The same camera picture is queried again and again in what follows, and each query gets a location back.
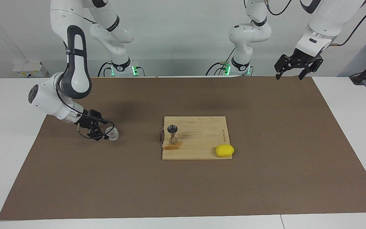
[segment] white table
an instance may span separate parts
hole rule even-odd
[[[30,88],[43,81],[0,79],[0,210],[45,119],[27,101]],[[314,81],[366,170],[366,88],[348,78],[314,77]],[[366,228],[366,213],[4,221],[0,228],[361,229]]]

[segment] brown table mat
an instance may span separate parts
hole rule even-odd
[[[366,172],[311,78],[92,82],[78,103],[120,138],[47,116],[0,220],[366,212]],[[234,158],[163,161],[164,116],[226,116]]]

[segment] metal jigger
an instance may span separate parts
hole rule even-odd
[[[170,140],[169,140],[169,144],[170,145],[176,145],[177,144],[177,138],[175,137],[175,135],[177,133],[177,126],[175,126],[175,125],[168,126],[167,132],[169,132],[169,134],[171,135]]]

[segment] cutting board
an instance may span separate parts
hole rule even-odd
[[[167,127],[176,125],[177,144],[169,144]],[[219,157],[215,148],[230,144],[225,116],[166,116],[164,120],[163,160],[229,160]]]

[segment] lemon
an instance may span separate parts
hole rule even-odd
[[[215,153],[220,157],[229,157],[234,153],[234,147],[231,145],[219,145],[215,149]]]

